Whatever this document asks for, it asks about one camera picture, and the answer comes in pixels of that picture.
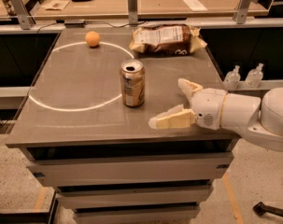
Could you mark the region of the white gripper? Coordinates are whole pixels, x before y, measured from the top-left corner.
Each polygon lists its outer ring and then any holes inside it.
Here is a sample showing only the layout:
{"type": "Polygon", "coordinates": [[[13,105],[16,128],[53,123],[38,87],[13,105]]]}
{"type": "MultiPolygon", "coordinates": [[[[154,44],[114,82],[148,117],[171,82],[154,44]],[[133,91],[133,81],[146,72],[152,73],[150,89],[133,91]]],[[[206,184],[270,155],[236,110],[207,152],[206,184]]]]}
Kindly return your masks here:
{"type": "Polygon", "coordinates": [[[180,78],[177,84],[191,101],[191,109],[185,108],[184,105],[176,105],[151,118],[149,127],[156,130],[188,128],[196,121],[202,128],[217,130],[220,127],[220,112],[227,91],[203,89],[202,85],[185,78],[180,78]]]}

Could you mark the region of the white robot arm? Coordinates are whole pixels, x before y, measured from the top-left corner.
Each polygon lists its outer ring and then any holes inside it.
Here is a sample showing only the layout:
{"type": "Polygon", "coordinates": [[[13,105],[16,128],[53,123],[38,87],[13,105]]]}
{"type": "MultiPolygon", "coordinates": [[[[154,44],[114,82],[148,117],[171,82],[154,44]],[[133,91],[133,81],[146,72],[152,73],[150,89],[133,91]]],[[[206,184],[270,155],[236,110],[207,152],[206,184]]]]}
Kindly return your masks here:
{"type": "Polygon", "coordinates": [[[178,86],[190,106],[176,105],[149,120],[152,129],[182,129],[197,124],[224,129],[246,141],[283,152],[283,88],[269,90],[262,98],[203,88],[181,78],[178,86]]]}

